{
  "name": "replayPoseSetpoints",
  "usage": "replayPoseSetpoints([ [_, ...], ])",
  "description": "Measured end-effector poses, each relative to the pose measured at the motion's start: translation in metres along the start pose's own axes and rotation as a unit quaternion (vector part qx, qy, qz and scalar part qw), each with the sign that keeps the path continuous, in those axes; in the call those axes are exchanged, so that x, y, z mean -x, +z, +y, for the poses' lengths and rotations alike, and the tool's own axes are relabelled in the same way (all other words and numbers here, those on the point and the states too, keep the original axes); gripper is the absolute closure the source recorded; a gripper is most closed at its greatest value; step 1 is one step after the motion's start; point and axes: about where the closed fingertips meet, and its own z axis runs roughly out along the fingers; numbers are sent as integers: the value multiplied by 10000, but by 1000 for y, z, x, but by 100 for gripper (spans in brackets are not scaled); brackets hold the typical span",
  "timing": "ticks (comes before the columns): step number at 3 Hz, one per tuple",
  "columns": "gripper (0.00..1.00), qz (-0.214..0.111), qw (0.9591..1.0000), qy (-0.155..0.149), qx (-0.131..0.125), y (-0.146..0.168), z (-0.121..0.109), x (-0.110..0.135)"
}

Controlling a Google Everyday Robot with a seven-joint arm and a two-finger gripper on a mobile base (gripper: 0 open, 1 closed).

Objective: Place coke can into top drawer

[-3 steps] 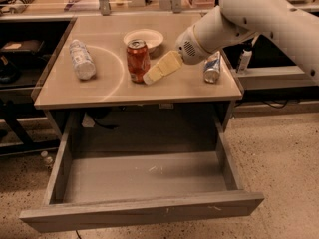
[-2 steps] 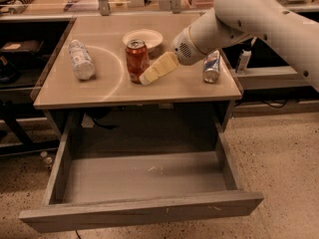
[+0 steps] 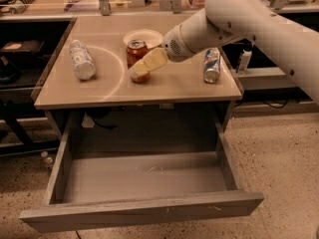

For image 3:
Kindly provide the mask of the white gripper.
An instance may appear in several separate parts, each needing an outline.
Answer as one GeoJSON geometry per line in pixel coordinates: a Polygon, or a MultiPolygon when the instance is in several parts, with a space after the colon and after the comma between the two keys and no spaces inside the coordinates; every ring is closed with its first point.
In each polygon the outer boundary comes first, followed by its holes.
{"type": "Polygon", "coordinates": [[[163,35],[162,48],[154,48],[129,68],[132,80],[145,80],[151,72],[172,62],[182,62],[194,56],[186,46],[182,35],[181,26],[177,25],[163,35]]]}

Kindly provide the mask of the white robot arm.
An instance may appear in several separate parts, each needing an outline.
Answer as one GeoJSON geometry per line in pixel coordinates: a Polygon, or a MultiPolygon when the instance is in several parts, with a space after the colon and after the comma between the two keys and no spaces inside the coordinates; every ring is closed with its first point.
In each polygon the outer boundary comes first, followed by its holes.
{"type": "Polygon", "coordinates": [[[319,103],[319,33],[268,9],[260,0],[205,0],[204,8],[174,26],[129,68],[132,79],[168,61],[181,62],[211,47],[246,39],[319,103]]]}

